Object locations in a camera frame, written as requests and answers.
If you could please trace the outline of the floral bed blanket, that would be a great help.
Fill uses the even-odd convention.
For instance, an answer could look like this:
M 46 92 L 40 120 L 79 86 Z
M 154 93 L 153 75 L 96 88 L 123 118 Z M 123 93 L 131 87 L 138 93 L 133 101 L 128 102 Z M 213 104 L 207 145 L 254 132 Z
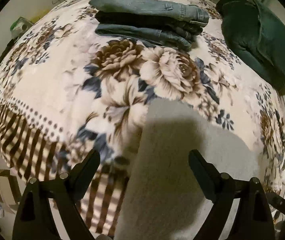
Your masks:
M 181 52 L 97 35 L 90 0 L 66 0 L 0 64 L 0 155 L 23 181 L 49 180 L 96 147 L 101 163 L 81 201 L 91 232 L 113 236 L 151 102 L 189 106 L 241 138 L 263 162 L 262 185 L 285 185 L 285 124 L 276 90 L 227 46 L 207 0 L 163 0 L 209 14 L 197 47 Z

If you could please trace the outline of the folded blue jeans stack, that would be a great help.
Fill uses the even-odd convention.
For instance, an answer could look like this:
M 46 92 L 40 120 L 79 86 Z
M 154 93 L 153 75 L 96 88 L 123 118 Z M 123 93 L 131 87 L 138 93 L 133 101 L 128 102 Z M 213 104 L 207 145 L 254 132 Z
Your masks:
M 189 51 L 209 23 L 206 10 L 160 0 L 90 0 L 102 36 L 136 38 Z

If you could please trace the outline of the grey fleece pants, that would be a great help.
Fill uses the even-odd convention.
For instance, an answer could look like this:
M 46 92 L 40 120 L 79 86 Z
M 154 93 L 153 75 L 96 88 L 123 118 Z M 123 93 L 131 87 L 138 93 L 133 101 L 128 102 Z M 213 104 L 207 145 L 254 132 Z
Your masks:
M 188 164 L 199 150 L 235 179 L 260 177 L 258 153 L 178 101 L 149 106 L 115 239 L 193 239 L 210 209 Z

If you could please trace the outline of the clear plastic bin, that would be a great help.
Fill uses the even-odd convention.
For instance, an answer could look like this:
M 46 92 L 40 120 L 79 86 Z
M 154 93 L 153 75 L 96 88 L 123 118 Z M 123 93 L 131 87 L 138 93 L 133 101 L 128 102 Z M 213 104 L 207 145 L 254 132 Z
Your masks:
M 31 27 L 33 23 L 23 17 L 19 17 L 10 27 L 11 38 L 16 39 L 25 34 Z

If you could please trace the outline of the dark green folded blanket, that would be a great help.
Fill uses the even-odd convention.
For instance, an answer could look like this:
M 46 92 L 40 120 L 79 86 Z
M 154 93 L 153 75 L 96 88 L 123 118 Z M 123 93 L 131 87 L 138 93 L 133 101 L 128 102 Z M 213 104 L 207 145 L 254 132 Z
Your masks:
M 219 0 L 226 45 L 264 81 L 285 94 L 285 25 L 256 0 Z

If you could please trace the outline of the brown cardboard box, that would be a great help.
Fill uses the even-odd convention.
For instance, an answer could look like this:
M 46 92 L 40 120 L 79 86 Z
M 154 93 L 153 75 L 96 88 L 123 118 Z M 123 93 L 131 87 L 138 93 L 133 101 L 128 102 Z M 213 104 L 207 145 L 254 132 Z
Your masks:
M 22 198 L 17 177 L 11 175 L 10 170 L 0 170 L 0 205 L 9 212 L 18 210 Z

